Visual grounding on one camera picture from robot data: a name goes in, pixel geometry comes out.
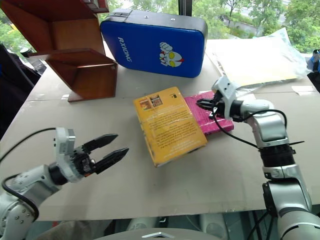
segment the pink book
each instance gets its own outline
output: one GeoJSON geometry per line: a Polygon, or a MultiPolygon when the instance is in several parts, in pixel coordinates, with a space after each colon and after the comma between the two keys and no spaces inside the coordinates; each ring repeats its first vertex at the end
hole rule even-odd
{"type": "MultiPolygon", "coordinates": [[[[211,99],[214,97],[214,93],[212,91],[207,91],[198,95],[187,96],[184,98],[186,104],[188,105],[189,109],[191,110],[193,116],[195,117],[196,121],[198,122],[202,132],[205,135],[213,134],[220,132],[219,127],[215,123],[215,120],[211,120],[209,118],[209,114],[211,111],[204,110],[196,105],[197,100],[199,99],[211,99]]],[[[216,118],[219,122],[220,126],[223,127],[224,130],[227,132],[234,129],[234,124],[231,120],[226,120],[224,118],[216,118]]]]}

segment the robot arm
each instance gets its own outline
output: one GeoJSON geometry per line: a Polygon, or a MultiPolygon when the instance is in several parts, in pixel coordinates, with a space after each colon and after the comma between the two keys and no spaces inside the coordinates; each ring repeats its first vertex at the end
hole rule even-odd
{"type": "Polygon", "coordinates": [[[267,211],[278,217],[282,240],[320,239],[320,218],[311,213],[311,199],[299,166],[295,163],[286,125],[266,100],[236,100],[237,86],[226,76],[212,87],[213,99],[200,99],[197,105],[221,118],[245,122],[252,127],[256,147],[263,162],[262,185],[267,211]]]}
{"type": "Polygon", "coordinates": [[[56,162],[7,178],[6,181],[13,179],[10,187],[6,181],[2,184],[9,193],[3,192],[0,195],[0,240],[24,239],[30,225],[39,215],[40,204],[59,191],[62,185],[76,183],[92,173],[100,174],[120,161],[128,148],[113,151],[97,163],[89,156],[91,151],[109,144],[117,136],[106,134],[74,148],[76,137],[73,130],[57,127],[54,139],[56,162]],[[16,194],[28,201],[22,201],[16,194]]]}

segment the white table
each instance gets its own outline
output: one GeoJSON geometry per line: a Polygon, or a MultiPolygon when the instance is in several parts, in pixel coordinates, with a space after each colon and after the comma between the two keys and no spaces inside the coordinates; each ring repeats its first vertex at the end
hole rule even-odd
{"type": "MultiPolygon", "coordinates": [[[[76,145],[106,133],[119,135],[110,145],[92,153],[100,160],[124,147],[130,150],[119,163],[101,173],[68,183],[40,207],[40,220],[100,220],[264,209],[262,183],[266,181],[258,151],[223,133],[208,136],[195,152],[154,168],[141,131],[133,99],[177,86],[184,96],[209,90],[218,73],[205,57],[197,78],[173,77],[119,67],[116,97],[69,103],[70,90],[48,69],[23,104],[0,142],[5,152],[24,136],[47,127],[72,128],[76,145]]],[[[320,95],[299,96],[291,85],[261,88],[256,97],[274,103],[288,117],[288,135],[296,145],[314,204],[320,204],[320,95]]],[[[254,141],[252,130],[236,123],[233,134],[254,141]]],[[[13,151],[0,167],[0,179],[55,161],[54,131],[34,136],[13,151]]]]}

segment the floor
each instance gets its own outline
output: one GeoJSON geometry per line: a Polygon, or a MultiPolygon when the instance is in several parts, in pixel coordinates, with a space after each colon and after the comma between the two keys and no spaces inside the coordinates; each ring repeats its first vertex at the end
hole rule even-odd
{"type": "MultiPolygon", "coordinates": [[[[314,213],[320,213],[320,205],[314,205],[312,208],[314,213]]],[[[224,213],[223,217],[225,220],[225,224],[228,230],[228,239],[229,240],[246,240],[249,232],[252,227],[255,225],[255,217],[259,219],[266,211],[265,210],[257,210],[257,211],[242,211],[242,212],[231,212],[224,213]]],[[[262,236],[262,239],[265,239],[268,232],[268,227],[271,221],[271,217],[267,216],[259,225],[259,231],[262,236]]],[[[129,225],[130,219],[119,219],[114,221],[113,229],[116,232],[123,232],[127,229],[129,225]]],[[[165,221],[167,228],[182,228],[182,229],[191,229],[198,231],[199,224],[199,216],[198,215],[181,215],[181,216],[170,216],[165,221]]],[[[48,221],[37,221],[35,222],[30,231],[26,240],[35,240],[37,236],[41,233],[52,228],[53,225],[57,225],[58,222],[48,222],[48,221]]],[[[271,232],[271,240],[278,240],[277,233],[277,219],[273,221],[273,227],[271,232]]],[[[259,240],[257,233],[254,233],[252,238],[253,240],[259,240]]]]}

